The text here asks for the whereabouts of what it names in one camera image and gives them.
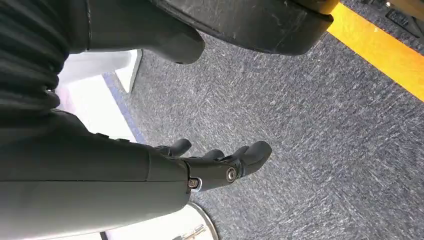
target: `black sleeve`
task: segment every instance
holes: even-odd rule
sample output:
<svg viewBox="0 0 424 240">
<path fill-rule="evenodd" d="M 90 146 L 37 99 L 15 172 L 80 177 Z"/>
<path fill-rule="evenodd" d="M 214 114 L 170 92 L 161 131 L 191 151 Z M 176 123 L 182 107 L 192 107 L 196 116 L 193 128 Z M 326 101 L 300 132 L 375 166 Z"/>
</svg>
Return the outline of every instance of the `black sleeve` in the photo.
<svg viewBox="0 0 424 240">
<path fill-rule="evenodd" d="M 0 114 L 7 122 L 51 113 L 69 55 L 66 27 L 47 1 L 0 1 Z"/>
</svg>

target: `gray carpet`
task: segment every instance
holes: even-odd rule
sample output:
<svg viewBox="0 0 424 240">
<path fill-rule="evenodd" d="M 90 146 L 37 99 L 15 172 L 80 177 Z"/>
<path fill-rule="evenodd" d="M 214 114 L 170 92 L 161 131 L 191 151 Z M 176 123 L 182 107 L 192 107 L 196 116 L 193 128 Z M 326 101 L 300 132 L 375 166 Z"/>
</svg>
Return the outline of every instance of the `gray carpet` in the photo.
<svg viewBox="0 0 424 240">
<path fill-rule="evenodd" d="M 145 51 L 124 100 L 150 145 L 271 144 L 256 174 L 192 196 L 222 239 L 423 238 L 423 102 L 329 34 L 303 56 L 206 42 L 192 65 Z"/>
</svg>

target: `yellow floor marking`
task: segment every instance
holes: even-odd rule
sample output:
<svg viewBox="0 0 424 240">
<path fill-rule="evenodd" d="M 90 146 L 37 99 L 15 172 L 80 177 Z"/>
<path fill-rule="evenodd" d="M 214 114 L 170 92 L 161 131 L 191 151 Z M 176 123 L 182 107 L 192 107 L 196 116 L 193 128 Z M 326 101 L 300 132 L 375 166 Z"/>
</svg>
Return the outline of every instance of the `yellow floor marking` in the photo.
<svg viewBox="0 0 424 240">
<path fill-rule="evenodd" d="M 328 32 L 424 102 L 424 57 L 339 3 Z"/>
</svg>

